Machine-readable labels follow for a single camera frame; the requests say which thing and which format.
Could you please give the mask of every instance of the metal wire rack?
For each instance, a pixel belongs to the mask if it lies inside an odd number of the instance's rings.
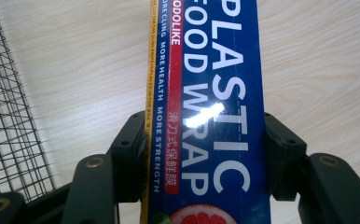
[[[27,202],[55,189],[46,154],[0,27],[0,192]]]

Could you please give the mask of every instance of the light wood grain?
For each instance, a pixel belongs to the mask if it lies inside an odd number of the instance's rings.
[[[360,175],[360,1],[258,1],[265,110]],[[149,0],[0,0],[58,185],[145,108]],[[272,223],[299,223],[272,200]],[[122,204],[136,223],[140,204]]]

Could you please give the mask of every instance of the black mechanical part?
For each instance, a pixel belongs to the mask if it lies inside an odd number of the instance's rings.
[[[277,201],[294,201],[298,167],[306,157],[306,143],[269,113],[265,113],[265,147],[270,194]]]
[[[26,203],[21,194],[17,192],[0,194],[0,223],[29,223]]]
[[[302,223],[360,223],[360,177],[336,156],[316,153],[304,168],[298,211]]]
[[[61,223],[70,184],[62,186],[27,204],[29,219],[34,224]]]
[[[119,223],[111,157],[93,155],[81,160],[62,215],[62,224]]]
[[[119,203],[135,203],[142,195],[145,111],[129,117],[107,151],[113,160]]]

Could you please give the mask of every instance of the grapefruit image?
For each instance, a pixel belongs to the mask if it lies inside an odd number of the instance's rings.
[[[222,209],[210,204],[193,204],[171,215],[171,224],[236,224]]]

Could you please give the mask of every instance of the blue box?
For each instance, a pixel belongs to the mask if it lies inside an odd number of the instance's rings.
[[[141,223],[270,223],[256,0],[152,0],[149,53]]]

